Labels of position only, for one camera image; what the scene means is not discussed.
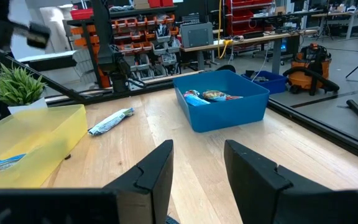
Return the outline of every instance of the gray metal box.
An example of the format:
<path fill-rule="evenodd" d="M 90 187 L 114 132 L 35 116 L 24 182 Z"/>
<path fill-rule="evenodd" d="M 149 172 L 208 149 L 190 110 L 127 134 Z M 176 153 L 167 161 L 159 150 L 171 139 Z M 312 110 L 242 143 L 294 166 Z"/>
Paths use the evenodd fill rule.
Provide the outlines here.
<path fill-rule="evenodd" d="M 212 23 L 180 26 L 181 42 L 184 48 L 214 44 Z"/>

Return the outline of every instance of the white plant pot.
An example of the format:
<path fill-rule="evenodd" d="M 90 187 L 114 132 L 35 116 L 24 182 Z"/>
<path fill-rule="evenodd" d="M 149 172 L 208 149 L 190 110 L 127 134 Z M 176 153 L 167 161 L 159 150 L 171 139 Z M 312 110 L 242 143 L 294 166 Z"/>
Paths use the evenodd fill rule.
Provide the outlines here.
<path fill-rule="evenodd" d="M 15 114 L 17 112 L 24 111 L 24 110 L 36 110 L 36 109 L 48 108 L 48 105 L 47 102 L 45 101 L 45 98 L 43 97 L 30 105 L 8 106 L 7 108 L 11 112 L 11 114 Z"/>

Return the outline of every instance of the black hose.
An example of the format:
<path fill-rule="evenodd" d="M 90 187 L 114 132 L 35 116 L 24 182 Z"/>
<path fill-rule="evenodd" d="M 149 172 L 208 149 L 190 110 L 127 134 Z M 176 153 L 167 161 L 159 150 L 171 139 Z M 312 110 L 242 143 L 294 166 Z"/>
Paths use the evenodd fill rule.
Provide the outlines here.
<path fill-rule="evenodd" d="M 325 79 L 322 75 L 320 75 L 317 72 L 312 71 L 308 68 L 305 68 L 305 67 L 292 67 L 292 68 L 288 69 L 287 71 L 285 71 L 283 73 L 283 76 L 287 77 L 288 75 L 290 75 L 294 72 L 304 72 L 305 75 L 307 75 L 307 76 L 315 77 L 318 81 L 320 81 L 324 85 L 325 90 L 327 90 L 327 91 L 338 91 L 339 90 L 339 86 L 336 83 L 334 83 L 328 79 Z"/>

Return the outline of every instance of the workbench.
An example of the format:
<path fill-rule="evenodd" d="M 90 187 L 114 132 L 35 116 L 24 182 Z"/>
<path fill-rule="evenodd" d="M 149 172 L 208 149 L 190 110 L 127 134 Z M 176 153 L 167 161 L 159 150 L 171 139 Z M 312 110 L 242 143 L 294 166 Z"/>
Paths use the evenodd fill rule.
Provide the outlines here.
<path fill-rule="evenodd" d="M 173 139 L 168 215 L 180 223 L 242 223 L 223 158 L 224 141 L 233 139 L 330 189 L 358 189 L 357 156 L 270 109 L 263 121 L 195 133 L 168 89 L 88 105 L 88 127 L 129 107 L 134 116 L 101 136 L 86 134 L 43 187 L 102 187 Z"/>
<path fill-rule="evenodd" d="M 319 27 L 319 31 L 318 31 L 318 35 L 320 36 L 324 29 L 326 17 L 328 17 L 328 16 L 350 16 L 350 21 L 349 21 L 349 25 L 347 27 L 347 33 L 346 33 L 346 40 L 349 40 L 351 38 L 351 34 L 352 34 L 354 18 L 357 15 L 358 15 L 358 10 L 352 11 L 352 12 L 331 12 L 328 14 L 321 13 L 321 14 L 312 15 L 312 17 L 321 18 L 320 27 Z"/>
<path fill-rule="evenodd" d="M 317 33 L 317 30 L 299 30 L 299 33 L 302 35 L 309 35 Z M 285 33 L 285 34 L 264 34 L 263 37 L 256 37 L 251 39 L 244 39 L 243 41 L 233 41 L 231 45 L 240 45 L 240 44 L 258 44 L 262 42 L 274 41 L 273 46 L 273 60 L 272 60 L 272 72 L 279 74 L 280 73 L 280 60 L 281 60 L 281 45 L 282 40 L 286 37 L 293 37 L 298 36 L 297 32 L 294 33 Z M 204 55 L 203 51 L 208 50 L 216 50 L 217 48 L 223 48 L 224 43 L 223 40 L 218 41 L 215 40 L 214 44 L 201 46 L 201 47 L 190 47 L 190 48 L 183 48 L 181 47 L 180 50 L 183 52 L 197 52 L 197 62 L 198 62 L 198 70 L 204 70 Z"/>

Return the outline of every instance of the cable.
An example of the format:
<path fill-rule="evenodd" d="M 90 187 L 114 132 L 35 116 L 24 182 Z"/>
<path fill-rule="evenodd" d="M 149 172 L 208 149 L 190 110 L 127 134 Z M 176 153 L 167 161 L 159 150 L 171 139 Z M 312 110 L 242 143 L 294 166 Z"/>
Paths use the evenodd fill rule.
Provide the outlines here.
<path fill-rule="evenodd" d="M 259 75 L 260 71 L 262 71 L 263 67 L 265 66 L 265 63 L 267 61 L 267 52 L 269 52 L 269 50 L 266 50 L 266 55 L 265 55 L 265 61 L 264 63 L 262 64 L 261 68 L 259 69 L 259 72 L 255 74 L 255 77 L 251 80 L 252 82 L 255 80 L 255 78 Z"/>
<path fill-rule="evenodd" d="M 222 58 L 221 56 L 221 49 L 219 47 L 219 41 L 221 40 L 221 24 L 222 24 L 222 0 L 219 0 L 219 29 L 218 29 L 218 57 Z"/>
<path fill-rule="evenodd" d="M 254 22 L 255 22 L 255 25 L 253 27 L 251 27 L 251 22 L 248 22 L 249 28 L 255 29 L 255 27 L 258 25 L 258 23 L 256 21 L 254 21 Z"/>
<path fill-rule="evenodd" d="M 226 42 L 226 44 L 224 44 L 223 52 L 222 52 L 222 55 L 219 56 L 219 59 L 222 59 L 224 56 L 224 53 L 226 53 L 226 47 L 227 47 L 227 42 Z"/>
<path fill-rule="evenodd" d="M 244 36 L 241 36 L 241 35 L 234 36 L 233 40 L 242 42 L 242 41 L 244 41 Z"/>

